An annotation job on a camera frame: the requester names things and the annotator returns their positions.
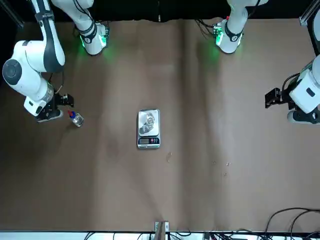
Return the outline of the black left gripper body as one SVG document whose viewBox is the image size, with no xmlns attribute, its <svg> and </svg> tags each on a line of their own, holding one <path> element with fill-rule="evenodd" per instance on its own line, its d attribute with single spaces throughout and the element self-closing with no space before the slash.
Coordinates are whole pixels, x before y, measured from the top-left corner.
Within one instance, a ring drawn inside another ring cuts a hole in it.
<svg viewBox="0 0 320 240">
<path fill-rule="evenodd" d="M 283 104 L 288 104 L 288 109 L 293 109 L 294 108 L 294 102 L 291 99 L 289 95 L 290 91 L 285 89 L 285 90 L 280 90 L 279 88 L 274 88 L 267 94 L 265 94 L 264 99 L 265 99 L 265 108 L 268 109 L 269 107 L 273 105 L 283 105 Z"/>
</svg>

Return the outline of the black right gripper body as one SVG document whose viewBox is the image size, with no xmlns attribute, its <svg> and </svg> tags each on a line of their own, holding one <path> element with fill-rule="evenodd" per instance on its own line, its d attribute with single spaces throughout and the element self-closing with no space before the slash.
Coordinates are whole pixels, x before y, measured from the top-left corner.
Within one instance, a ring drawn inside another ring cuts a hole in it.
<svg viewBox="0 0 320 240">
<path fill-rule="evenodd" d="M 54 93 L 53 97 L 50 101 L 50 111 L 55 111 L 58 109 L 58 106 L 69 106 L 71 108 L 74 107 L 75 101 L 74 97 L 69 93 L 61 95 L 59 92 Z"/>
</svg>

